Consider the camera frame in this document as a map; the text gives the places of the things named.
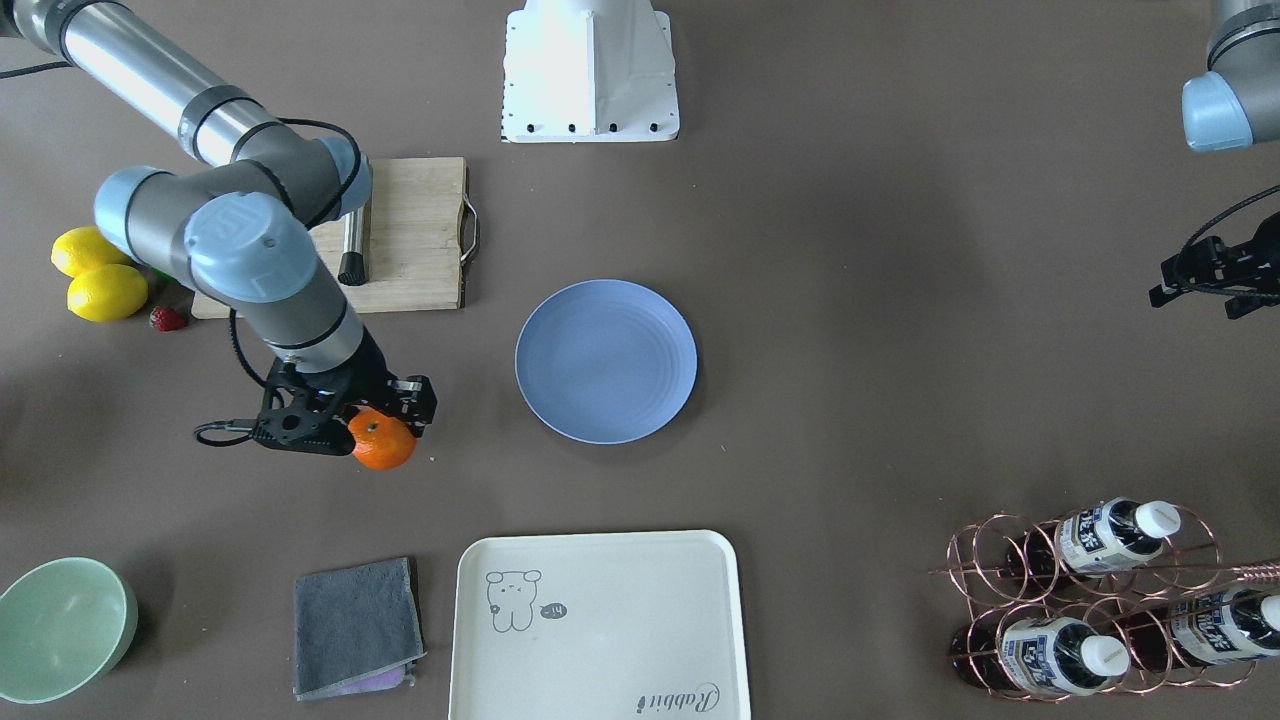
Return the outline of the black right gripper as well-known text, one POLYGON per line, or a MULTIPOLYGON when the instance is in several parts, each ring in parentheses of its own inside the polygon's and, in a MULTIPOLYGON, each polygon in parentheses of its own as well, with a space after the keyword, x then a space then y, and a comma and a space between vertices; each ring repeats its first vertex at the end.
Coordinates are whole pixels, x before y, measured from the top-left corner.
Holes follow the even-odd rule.
POLYGON ((438 398, 426 375, 399 379, 387 369, 380 347, 369 331, 355 354, 338 366, 320 373, 303 373, 294 363, 275 360, 270 369, 270 388, 294 392, 302 388, 337 395, 346 405, 346 421, 357 407, 372 407, 404 423, 415 439, 431 425, 438 398))

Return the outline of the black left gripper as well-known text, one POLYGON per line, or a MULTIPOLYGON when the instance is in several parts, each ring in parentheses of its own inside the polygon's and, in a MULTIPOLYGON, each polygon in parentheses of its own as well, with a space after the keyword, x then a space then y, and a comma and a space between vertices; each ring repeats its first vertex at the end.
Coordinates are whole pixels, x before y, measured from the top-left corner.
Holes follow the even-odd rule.
POLYGON ((1201 252, 1180 252, 1160 265, 1161 282, 1149 290, 1149 305, 1160 309, 1172 300, 1196 292, 1194 286, 1233 290, 1225 301, 1231 320, 1262 307, 1277 306, 1279 292, 1279 214, 1263 220, 1253 237, 1226 246, 1216 234, 1199 242, 1201 252))

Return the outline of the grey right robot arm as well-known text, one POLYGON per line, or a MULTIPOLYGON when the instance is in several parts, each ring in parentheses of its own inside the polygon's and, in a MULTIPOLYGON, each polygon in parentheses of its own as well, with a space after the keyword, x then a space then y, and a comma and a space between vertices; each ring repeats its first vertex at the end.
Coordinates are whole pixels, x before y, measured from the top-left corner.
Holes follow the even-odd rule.
POLYGON ((301 137, 118 1, 5 1, 3 35, 92 76, 205 164, 191 176, 125 168, 93 202, 116 249, 225 305, 274 352, 257 414, 201 425, 198 442, 347 455, 364 407, 422 436, 430 380, 388 370, 311 236, 370 200, 351 135, 301 137))

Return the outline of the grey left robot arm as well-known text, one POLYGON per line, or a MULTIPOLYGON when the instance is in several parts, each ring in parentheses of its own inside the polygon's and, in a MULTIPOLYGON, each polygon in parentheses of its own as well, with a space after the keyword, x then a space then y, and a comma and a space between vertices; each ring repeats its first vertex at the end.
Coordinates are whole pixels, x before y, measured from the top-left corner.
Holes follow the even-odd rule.
MULTIPOLYGON (((1212 15, 1204 72, 1188 79, 1181 90, 1187 146, 1194 152, 1224 152, 1277 141, 1279 4, 1215 1, 1212 15)), ((1230 319, 1277 306, 1277 214, 1235 246, 1211 234, 1230 215, 1275 196, 1277 187, 1272 186, 1194 231, 1178 252, 1161 263, 1161 282, 1149 290, 1151 306, 1164 307, 1190 293, 1224 297, 1230 319)))

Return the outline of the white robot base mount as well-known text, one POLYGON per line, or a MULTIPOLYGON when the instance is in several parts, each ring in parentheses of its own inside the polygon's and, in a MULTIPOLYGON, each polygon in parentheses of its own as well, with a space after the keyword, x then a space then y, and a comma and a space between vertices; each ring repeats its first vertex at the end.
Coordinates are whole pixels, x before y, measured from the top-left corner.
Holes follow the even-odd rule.
POLYGON ((678 137, 669 15, 649 1, 527 1, 506 18, 500 137, 640 143, 678 137))

